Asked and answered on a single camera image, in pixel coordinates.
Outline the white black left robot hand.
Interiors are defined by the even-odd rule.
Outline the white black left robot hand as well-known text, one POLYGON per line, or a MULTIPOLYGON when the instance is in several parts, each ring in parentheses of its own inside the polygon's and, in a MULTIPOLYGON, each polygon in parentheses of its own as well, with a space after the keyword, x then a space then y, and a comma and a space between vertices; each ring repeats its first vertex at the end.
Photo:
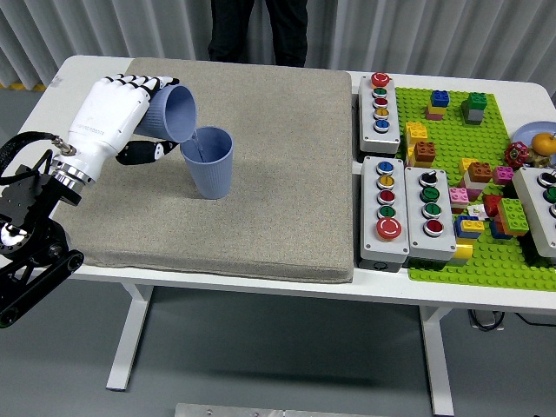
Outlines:
POLYGON ((130 140, 153 97, 172 76, 106 76, 94 83, 69 127, 68 144, 76 150, 60 160, 97 181, 104 162, 115 157, 130 140))

